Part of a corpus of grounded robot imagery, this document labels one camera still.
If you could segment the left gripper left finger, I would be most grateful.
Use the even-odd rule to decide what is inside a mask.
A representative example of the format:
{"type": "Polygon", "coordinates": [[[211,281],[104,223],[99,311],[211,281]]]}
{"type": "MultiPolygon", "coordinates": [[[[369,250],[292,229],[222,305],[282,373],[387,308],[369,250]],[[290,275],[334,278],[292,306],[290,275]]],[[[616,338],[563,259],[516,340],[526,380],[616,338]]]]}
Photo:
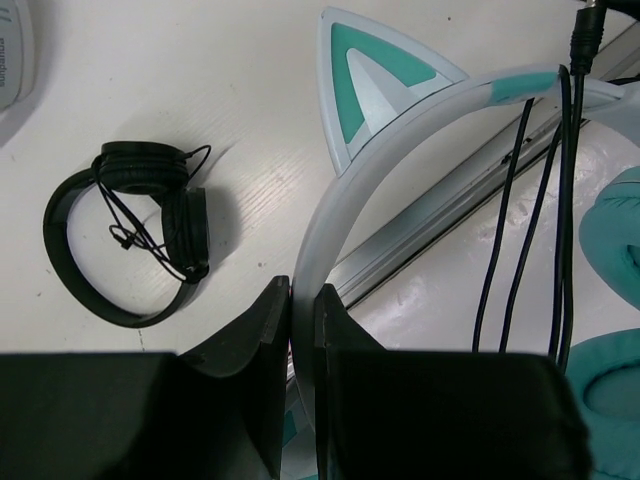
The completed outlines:
{"type": "Polygon", "coordinates": [[[276,479],[290,282],[191,350],[5,354],[5,479],[276,479]]]}

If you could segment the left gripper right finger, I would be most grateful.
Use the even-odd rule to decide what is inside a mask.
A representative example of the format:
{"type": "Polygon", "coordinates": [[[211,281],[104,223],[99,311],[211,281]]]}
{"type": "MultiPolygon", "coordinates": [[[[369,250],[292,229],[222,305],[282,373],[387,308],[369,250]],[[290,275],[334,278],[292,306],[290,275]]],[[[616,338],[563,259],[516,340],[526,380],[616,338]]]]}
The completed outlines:
{"type": "Polygon", "coordinates": [[[587,479],[588,429],[535,354],[388,350],[335,288],[314,305],[323,479],[587,479]]]}

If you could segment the teal cat-ear headphones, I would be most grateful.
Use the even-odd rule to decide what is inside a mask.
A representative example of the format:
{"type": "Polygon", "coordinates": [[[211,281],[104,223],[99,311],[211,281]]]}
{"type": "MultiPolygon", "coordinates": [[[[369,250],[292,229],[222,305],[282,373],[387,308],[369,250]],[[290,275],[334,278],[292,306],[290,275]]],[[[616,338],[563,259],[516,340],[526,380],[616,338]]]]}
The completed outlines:
{"type": "MultiPolygon", "coordinates": [[[[575,302],[571,241],[595,272],[632,305],[639,302],[639,173],[630,169],[597,196],[580,223],[569,207],[579,125],[591,120],[630,141],[639,138],[639,85],[589,78],[590,36],[601,18],[584,8],[569,65],[529,66],[471,78],[423,45],[364,17],[327,9],[320,20],[321,111],[333,183],[305,233],[292,283],[291,348],[304,426],[285,420],[283,449],[318,474],[315,425],[314,305],[355,221],[375,189],[414,149],[455,121],[488,107],[557,97],[561,120],[548,153],[561,162],[553,312],[545,354],[565,377],[588,429],[587,479],[639,475],[639,423],[621,399],[639,382],[639,333],[626,330],[570,344],[575,302]]],[[[470,353],[481,350],[486,315],[477,309],[470,353]]]]}

